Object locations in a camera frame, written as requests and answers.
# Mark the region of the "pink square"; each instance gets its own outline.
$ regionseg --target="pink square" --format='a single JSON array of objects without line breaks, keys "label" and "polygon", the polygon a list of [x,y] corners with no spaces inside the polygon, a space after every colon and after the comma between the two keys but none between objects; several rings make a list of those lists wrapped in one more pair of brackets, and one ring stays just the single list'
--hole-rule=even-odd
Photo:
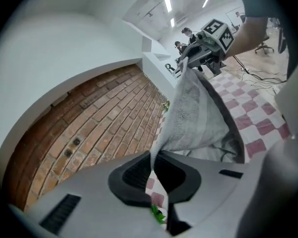
[{"label": "pink square", "polygon": [[259,93],[256,91],[256,90],[250,90],[248,93],[247,93],[250,97],[252,97],[253,99],[259,95]]},{"label": "pink square", "polygon": [[217,82],[220,82],[220,81],[222,81],[222,80],[224,80],[225,78],[222,76],[222,77],[219,77],[219,78],[217,78]]},{"label": "pink square", "polygon": [[259,134],[261,134],[262,136],[268,134],[269,132],[275,129],[275,126],[269,119],[265,119],[259,122],[258,124],[256,124],[256,127],[258,129]]},{"label": "pink square", "polygon": [[266,102],[264,105],[262,105],[262,109],[268,115],[271,115],[276,111],[276,109],[274,109],[274,107],[272,105],[270,105],[268,102]]},{"label": "pink square", "polygon": [[280,136],[282,137],[282,139],[285,139],[285,138],[287,138],[287,137],[290,136],[290,132],[289,132],[287,123],[285,123],[284,125],[282,125],[277,130],[278,130]]},{"label": "pink square", "polygon": [[230,100],[225,103],[225,106],[227,107],[227,109],[233,109],[233,108],[237,107],[238,105],[239,105],[239,103],[236,100]]},{"label": "pink square", "polygon": [[242,89],[237,89],[236,91],[232,92],[232,95],[236,97],[242,95],[243,93],[245,92]]},{"label": "pink square", "polygon": [[232,86],[234,83],[232,82],[232,81],[229,81],[228,83],[225,83],[224,85],[223,85],[223,87],[224,88],[228,88],[228,87],[230,87],[230,86]]},{"label": "pink square", "polygon": [[151,194],[151,203],[157,205],[158,207],[162,207],[164,201],[164,195],[153,192]]},{"label": "pink square", "polygon": [[148,178],[146,188],[152,189],[153,188],[153,185],[154,185],[154,179]]},{"label": "pink square", "polygon": [[221,85],[221,84],[216,83],[216,84],[213,85],[213,88],[217,88],[217,87],[219,87],[220,85]]},{"label": "pink square", "polygon": [[253,125],[252,120],[249,118],[249,116],[247,114],[234,119],[234,121],[236,123],[238,130],[245,129],[245,128]]},{"label": "pink square", "polygon": [[240,82],[238,82],[238,83],[236,83],[236,84],[237,84],[237,86],[239,86],[239,87],[242,87],[242,86],[246,85],[246,83],[244,83],[243,81],[240,81]]},{"label": "pink square", "polygon": [[219,92],[219,95],[222,97],[222,96],[224,96],[224,95],[226,95],[226,94],[228,94],[228,93],[229,93],[228,91],[223,90],[223,91],[220,91],[220,92]]},{"label": "pink square", "polygon": [[262,139],[246,144],[245,147],[249,158],[252,158],[255,153],[266,151],[266,146]]},{"label": "pink square", "polygon": [[245,110],[246,112],[249,112],[249,111],[251,111],[251,110],[257,108],[258,105],[257,105],[257,103],[254,102],[253,100],[250,100],[250,101],[248,101],[248,102],[242,104],[242,107],[244,108],[244,110]]}]

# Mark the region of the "dark hole in brick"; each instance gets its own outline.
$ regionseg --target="dark hole in brick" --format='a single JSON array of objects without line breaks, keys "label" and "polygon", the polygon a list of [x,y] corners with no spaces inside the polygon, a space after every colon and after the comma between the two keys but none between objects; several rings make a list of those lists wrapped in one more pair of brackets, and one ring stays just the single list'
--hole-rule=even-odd
[{"label": "dark hole in brick", "polygon": [[65,155],[66,157],[70,157],[72,154],[73,154],[73,152],[72,152],[70,149],[67,149],[67,150],[65,151],[65,153],[64,153],[64,155]]},{"label": "dark hole in brick", "polygon": [[76,139],[73,140],[73,144],[74,145],[77,146],[77,145],[79,145],[79,143],[80,143],[80,140],[78,138],[76,138]]}]

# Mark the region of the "green plant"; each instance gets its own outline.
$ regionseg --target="green plant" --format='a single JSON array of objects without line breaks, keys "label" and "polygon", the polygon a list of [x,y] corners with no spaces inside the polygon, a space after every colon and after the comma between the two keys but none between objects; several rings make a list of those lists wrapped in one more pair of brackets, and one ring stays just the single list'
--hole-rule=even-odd
[{"label": "green plant", "polygon": [[151,206],[151,211],[159,224],[165,224],[165,221],[163,220],[165,216],[158,210],[158,207],[155,204]]},{"label": "green plant", "polygon": [[169,106],[170,106],[170,101],[166,101],[166,102],[162,103],[162,108],[166,111],[169,110]]}]

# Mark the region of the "wooden floor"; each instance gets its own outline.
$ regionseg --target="wooden floor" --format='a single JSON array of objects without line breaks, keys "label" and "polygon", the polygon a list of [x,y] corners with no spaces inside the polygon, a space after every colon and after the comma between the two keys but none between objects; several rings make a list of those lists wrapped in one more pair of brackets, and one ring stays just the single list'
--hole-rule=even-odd
[{"label": "wooden floor", "polygon": [[[285,50],[282,54],[278,53],[278,34],[279,31],[273,29],[272,27],[267,29],[267,35],[270,37],[270,39],[265,41],[265,44],[269,47],[272,47],[275,52],[269,50],[267,55],[265,55],[263,50],[258,50],[257,54],[255,54],[254,50],[251,50],[237,55],[237,58],[247,69],[249,69],[251,73],[258,75],[261,78],[276,77],[282,81],[286,80],[289,54],[287,50]],[[270,102],[275,108],[278,108],[274,100],[274,83],[261,81],[252,75],[248,75],[244,70],[241,69],[241,66],[234,58],[228,58],[225,61],[225,64],[227,66],[223,68],[223,71],[234,75],[249,85],[253,85],[268,102]],[[206,66],[203,66],[203,70],[207,78],[213,77],[213,74],[209,71],[209,69],[207,69]],[[282,85],[284,85],[284,83],[278,84],[277,86],[282,87]]]}]

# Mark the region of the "whiteboard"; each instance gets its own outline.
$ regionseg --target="whiteboard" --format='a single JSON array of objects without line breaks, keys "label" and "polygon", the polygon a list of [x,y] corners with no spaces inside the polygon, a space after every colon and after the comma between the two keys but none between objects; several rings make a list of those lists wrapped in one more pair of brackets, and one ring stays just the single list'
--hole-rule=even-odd
[{"label": "whiteboard", "polygon": [[240,6],[226,13],[227,17],[230,19],[234,26],[242,24],[242,20],[240,19],[240,17],[237,17],[235,14],[237,11],[239,13],[245,13],[244,6]]}]

